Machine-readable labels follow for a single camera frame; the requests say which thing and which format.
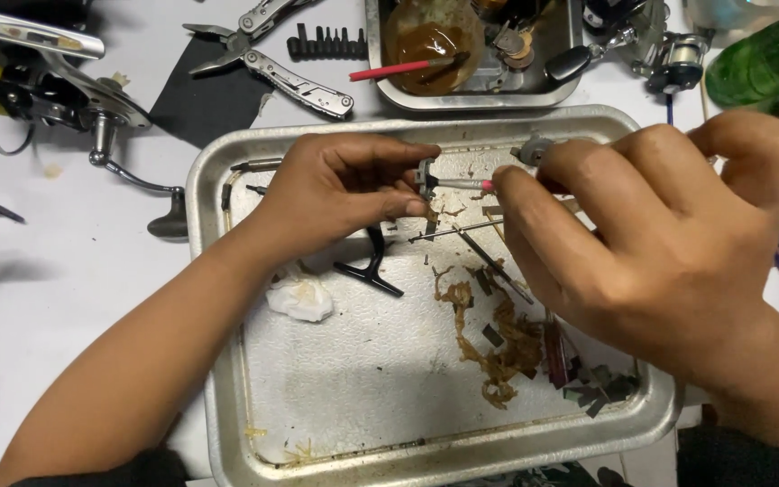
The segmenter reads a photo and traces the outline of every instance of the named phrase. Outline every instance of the black bit set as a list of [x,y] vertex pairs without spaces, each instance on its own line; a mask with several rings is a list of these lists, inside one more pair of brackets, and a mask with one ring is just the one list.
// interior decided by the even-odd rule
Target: black bit set
[[318,39],[308,40],[306,34],[306,25],[304,23],[296,24],[299,37],[287,38],[287,52],[294,61],[309,61],[312,59],[359,59],[369,58],[369,45],[365,42],[365,32],[362,28],[359,30],[359,39],[352,41],[347,37],[347,27],[339,30],[335,29],[335,37],[330,35],[330,27],[324,29],[317,28]]

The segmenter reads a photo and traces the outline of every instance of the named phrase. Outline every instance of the green plastic bottle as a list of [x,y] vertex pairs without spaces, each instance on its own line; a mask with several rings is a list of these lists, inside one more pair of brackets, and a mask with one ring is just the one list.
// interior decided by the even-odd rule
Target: green plastic bottle
[[708,66],[706,87],[723,107],[779,96],[779,21],[726,48]]

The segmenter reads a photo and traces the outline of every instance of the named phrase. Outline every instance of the hand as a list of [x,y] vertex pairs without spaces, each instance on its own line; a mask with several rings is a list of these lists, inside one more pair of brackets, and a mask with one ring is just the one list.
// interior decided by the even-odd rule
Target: hand
[[259,222],[272,247],[267,258],[281,264],[374,223],[425,216],[413,171],[438,154],[438,146],[370,133],[303,135],[246,221]]
[[[722,177],[712,155],[729,160]],[[741,369],[764,367],[758,353],[779,340],[762,297],[779,238],[779,119],[728,112],[688,135],[572,140],[547,152],[537,179],[494,174],[507,246],[544,305],[684,381],[727,391],[758,380]],[[541,183],[575,195],[598,232]]]

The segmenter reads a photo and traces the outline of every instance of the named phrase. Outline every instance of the black mat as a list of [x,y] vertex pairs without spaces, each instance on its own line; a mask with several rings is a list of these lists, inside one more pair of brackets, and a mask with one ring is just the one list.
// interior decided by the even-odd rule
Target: black mat
[[251,127],[261,97],[273,89],[248,72],[244,63],[198,78],[188,74],[224,52],[221,42],[191,39],[152,107],[155,125],[200,149],[225,133]]

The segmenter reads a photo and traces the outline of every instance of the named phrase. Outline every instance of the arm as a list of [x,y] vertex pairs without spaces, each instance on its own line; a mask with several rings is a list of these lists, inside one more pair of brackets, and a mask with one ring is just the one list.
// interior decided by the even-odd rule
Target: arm
[[[722,177],[706,158],[729,160]],[[496,172],[507,245],[570,324],[703,387],[722,423],[779,446],[779,119],[730,112],[688,135],[550,149],[537,179]],[[576,195],[589,232],[546,190]]]
[[157,446],[275,269],[374,222],[423,216],[409,170],[439,151],[376,135],[300,138],[245,220],[49,387],[0,462],[0,487],[110,470]]

